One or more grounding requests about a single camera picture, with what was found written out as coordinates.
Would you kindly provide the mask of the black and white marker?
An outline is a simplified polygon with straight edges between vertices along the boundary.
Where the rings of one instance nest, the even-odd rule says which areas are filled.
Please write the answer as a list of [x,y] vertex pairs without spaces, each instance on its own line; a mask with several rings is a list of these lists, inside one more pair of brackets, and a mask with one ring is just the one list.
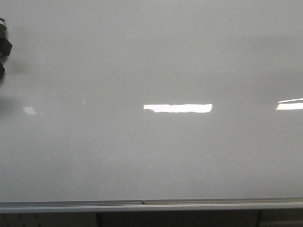
[[5,74],[4,64],[8,60],[12,50],[12,43],[8,40],[8,29],[5,19],[0,19],[0,80]]

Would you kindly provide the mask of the white whiteboard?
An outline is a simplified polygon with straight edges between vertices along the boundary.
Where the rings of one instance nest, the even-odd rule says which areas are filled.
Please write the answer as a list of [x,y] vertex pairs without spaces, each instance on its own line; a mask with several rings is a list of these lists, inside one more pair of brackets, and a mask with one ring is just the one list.
[[3,0],[0,200],[299,198],[300,0]]

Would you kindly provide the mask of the aluminium whiteboard tray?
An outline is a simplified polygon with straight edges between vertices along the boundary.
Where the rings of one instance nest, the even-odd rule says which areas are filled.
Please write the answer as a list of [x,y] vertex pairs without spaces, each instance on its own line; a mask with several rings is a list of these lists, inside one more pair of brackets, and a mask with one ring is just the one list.
[[302,198],[1,202],[1,214],[301,209]]

